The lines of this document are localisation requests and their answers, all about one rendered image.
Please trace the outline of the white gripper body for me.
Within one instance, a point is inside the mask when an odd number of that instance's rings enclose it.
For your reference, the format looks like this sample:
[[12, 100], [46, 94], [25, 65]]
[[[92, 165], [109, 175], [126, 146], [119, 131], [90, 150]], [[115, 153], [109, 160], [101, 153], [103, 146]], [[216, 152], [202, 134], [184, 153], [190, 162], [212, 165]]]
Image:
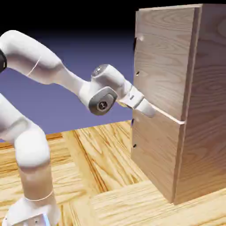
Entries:
[[134, 110], [141, 112], [149, 118], [154, 117], [156, 112], [152, 104], [146, 98], [143, 98], [142, 101], [135, 106]]

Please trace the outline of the short light wood cabinet door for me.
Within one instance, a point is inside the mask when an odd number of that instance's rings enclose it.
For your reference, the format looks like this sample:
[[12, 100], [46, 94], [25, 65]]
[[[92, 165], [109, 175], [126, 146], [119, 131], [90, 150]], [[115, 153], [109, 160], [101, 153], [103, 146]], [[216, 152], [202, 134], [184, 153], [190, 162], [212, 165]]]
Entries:
[[173, 201], [176, 159], [184, 124], [157, 112], [148, 118], [133, 111], [132, 160], [169, 201]]

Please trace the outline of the tall light wood cabinet door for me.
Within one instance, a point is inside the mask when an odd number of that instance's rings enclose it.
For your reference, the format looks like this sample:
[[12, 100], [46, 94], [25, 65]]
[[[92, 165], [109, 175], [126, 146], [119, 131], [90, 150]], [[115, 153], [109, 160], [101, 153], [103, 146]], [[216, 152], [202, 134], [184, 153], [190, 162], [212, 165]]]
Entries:
[[195, 8], [174, 6], [136, 13], [134, 85], [148, 101], [183, 121]]

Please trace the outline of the light wood cabinet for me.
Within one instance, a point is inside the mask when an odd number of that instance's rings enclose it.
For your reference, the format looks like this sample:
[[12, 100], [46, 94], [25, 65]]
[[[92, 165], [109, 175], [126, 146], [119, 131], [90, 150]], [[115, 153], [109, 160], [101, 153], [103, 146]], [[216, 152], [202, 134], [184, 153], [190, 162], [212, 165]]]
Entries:
[[184, 120], [153, 105], [156, 113], [184, 124], [177, 150], [174, 204], [226, 187], [226, 0], [184, 6], [195, 8]]

